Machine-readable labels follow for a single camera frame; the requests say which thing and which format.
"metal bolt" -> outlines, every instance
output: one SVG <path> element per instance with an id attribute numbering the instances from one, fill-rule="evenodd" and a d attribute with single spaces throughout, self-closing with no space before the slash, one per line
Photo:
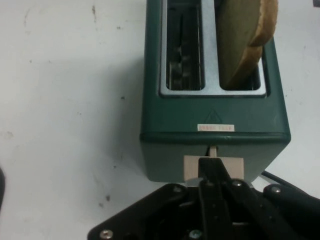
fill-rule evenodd
<path id="1" fill-rule="evenodd" d="M 111 230 L 102 230 L 100 232 L 100 239 L 112 239 L 114 236 L 114 232 Z"/>
<path id="2" fill-rule="evenodd" d="M 192 230 L 189 233 L 189 239 L 190 240 L 199 240 L 202 237 L 202 231 L 200 230 Z"/>
<path id="3" fill-rule="evenodd" d="M 210 181 L 207 181 L 207 182 L 206 182 L 206 185 L 207 185 L 208 187 L 213 187 L 213 186 L 214 186 L 213 182 L 210 182 Z"/>
<path id="4" fill-rule="evenodd" d="M 242 182 L 240 182 L 240 181 L 238 181 L 238 180 L 234 180 L 234 181 L 232 182 L 232 184 L 233 184 L 234 186 L 237 186 L 237 187 L 242 186 Z"/>
<path id="5" fill-rule="evenodd" d="M 270 220 L 271 222 L 274 222 L 274 221 L 275 221 L 275 218 L 274 218 L 273 216 L 269 216 L 269 220 Z"/>
<path id="6" fill-rule="evenodd" d="M 181 187 L 174 186 L 173 191 L 174 191 L 175 193 L 181 193 L 181 192 L 182 192 L 182 189 L 181 189 Z"/>
<path id="7" fill-rule="evenodd" d="M 281 192 L 281 189 L 280 189 L 279 187 L 277 187 L 277 186 L 273 186 L 273 187 L 271 188 L 271 191 L 278 194 L 278 193 Z"/>

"white surface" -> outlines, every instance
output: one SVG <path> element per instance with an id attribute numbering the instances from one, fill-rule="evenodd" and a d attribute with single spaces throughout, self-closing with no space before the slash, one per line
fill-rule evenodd
<path id="1" fill-rule="evenodd" d="M 268 170 L 320 198 L 320 8 L 279 7 L 292 141 Z M 162 185 L 138 142 L 145 13 L 145 0 L 0 1 L 0 239 L 86 239 Z"/>

